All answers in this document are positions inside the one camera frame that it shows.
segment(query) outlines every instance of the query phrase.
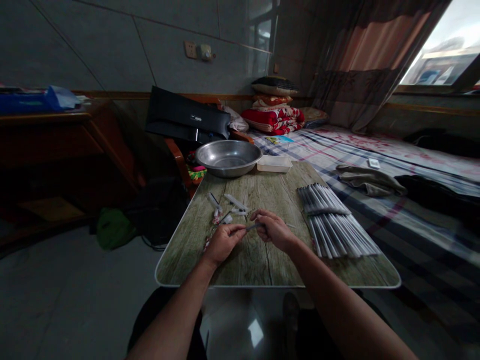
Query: curtain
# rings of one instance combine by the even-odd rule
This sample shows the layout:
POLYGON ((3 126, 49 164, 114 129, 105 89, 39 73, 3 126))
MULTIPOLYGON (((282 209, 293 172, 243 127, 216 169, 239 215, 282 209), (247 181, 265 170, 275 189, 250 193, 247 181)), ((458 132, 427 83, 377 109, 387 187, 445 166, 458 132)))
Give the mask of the curtain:
POLYGON ((365 133, 451 0, 324 0, 313 106, 365 133))

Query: floor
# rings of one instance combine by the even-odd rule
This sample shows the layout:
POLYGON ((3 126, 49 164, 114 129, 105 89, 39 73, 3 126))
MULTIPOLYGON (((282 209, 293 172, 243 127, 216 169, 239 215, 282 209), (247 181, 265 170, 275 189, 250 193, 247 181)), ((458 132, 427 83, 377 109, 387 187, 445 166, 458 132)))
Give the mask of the floor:
MULTIPOLYGON (((0 260, 2 359, 122 359, 160 257, 139 238, 106 252, 81 227, 0 260)), ((282 289, 210 289, 200 328, 215 359, 284 359, 282 289)), ((293 291, 304 308, 304 290, 293 291)), ((364 295, 420 359, 474 359, 388 291, 364 295)))

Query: checkered bedspread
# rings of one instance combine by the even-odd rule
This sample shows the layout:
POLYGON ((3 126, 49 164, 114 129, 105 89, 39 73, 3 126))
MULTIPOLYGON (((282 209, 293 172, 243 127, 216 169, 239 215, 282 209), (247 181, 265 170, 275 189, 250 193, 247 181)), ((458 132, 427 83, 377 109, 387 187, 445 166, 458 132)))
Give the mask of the checkered bedspread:
POLYGON ((406 197, 373 198, 339 180, 335 167, 367 166, 377 159, 392 175, 421 175, 457 193, 480 196, 480 162, 421 149, 389 137, 367 137, 323 126, 288 135, 292 143, 272 144, 248 133, 268 155, 307 161, 398 269, 402 284, 432 310, 460 340, 480 334, 480 241, 455 218, 421 207, 406 197))

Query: hand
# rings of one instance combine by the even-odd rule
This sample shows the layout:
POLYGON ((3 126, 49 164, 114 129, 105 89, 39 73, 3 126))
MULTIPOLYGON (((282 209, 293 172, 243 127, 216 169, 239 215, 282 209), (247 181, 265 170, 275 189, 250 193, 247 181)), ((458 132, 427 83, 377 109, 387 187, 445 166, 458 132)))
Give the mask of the hand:
POLYGON ((203 258, 218 267, 245 236, 245 227, 242 224, 220 225, 211 237, 203 258))
POLYGON ((258 209, 251 215, 250 220, 265 224, 265 226, 256 228, 260 239, 266 243, 271 241, 273 245, 285 253, 299 240, 284 221, 271 211, 258 209))

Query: wooden wall trim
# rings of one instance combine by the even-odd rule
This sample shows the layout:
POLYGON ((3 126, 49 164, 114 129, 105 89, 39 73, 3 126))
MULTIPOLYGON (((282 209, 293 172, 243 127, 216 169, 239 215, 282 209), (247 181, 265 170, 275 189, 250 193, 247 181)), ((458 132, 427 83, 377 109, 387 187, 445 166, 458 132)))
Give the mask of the wooden wall trim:
POLYGON ((416 104, 403 104, 403 103, 394 103, 394 102, 387 102, 383 107, 385 109, 398 109, 398 110, 418 111, 418 112, 424 112, 424 113, 437 113, 437 114, 480 118, 480 110, 468 110, 468 109, 462 109, 462 108, 427 106, 427 105, 416 105, 416 104))
MULTIPOLYGON (((72 90, 76 95, 85 95, 89 98, 95 99, 111 99, 111 100, 148 100, 150 99, 150 92, 142 91, 83 91, 72 90)), ((217 98, 224 101, 251 101, 252 95, 235 95, 235 94, 211 94, 211 93, 179 93, 179 95, 190 97, 205 97, 205 98, 217 98)), ((300 101, 313 101, 313 97, 307 96, 292 96, 293 100, 300 101)))

